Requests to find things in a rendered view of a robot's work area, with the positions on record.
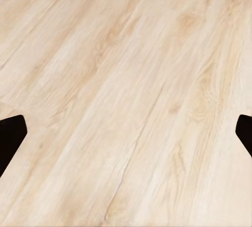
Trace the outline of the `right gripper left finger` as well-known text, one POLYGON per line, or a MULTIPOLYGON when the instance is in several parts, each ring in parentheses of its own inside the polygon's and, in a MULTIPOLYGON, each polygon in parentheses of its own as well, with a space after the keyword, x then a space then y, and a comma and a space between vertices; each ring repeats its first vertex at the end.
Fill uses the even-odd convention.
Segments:
POLYGON ((0 178, 26 135, 23 115, 0 120, 0 178))

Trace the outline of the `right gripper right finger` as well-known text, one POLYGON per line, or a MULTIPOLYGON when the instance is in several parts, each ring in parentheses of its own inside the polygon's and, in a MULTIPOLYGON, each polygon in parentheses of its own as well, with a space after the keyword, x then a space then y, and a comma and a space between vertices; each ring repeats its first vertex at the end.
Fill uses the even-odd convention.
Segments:
POLYGON ((252 117, 239 115, 235 133, 252 157, 252 117))

